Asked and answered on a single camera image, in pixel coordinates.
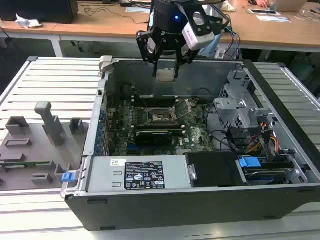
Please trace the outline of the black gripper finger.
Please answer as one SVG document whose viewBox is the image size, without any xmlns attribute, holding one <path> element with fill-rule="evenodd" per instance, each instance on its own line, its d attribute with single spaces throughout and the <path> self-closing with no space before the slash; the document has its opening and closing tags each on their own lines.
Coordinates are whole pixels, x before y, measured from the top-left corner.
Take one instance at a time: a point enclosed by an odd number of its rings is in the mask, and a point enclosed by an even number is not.
<svg viewBox="0 0 320 240">
<path fill-rule="evenodd" d="M 184 64 L 191 64 L 196 56 L 199 53 L 198 50 L 188 50 L 184 55 L 182 54 L 182 48 L 184 45 L 182 45 L 182 42 L 178 39 L 175 40 L 175 54 L 176 54 L 176 60 L 174 65 L 174 78 L 176 79 L 179 76 L 179 70 L 180 66 Z"/>
<path fill-rule="evenodd" d="M 144 62 L 153 64 L 152 76 L 157 76 L 158 61 L 165 47 L 165 37 L 160 29 L 151 29 L 149 31 L 138 31 L 136 41 Z"/>
</svg>

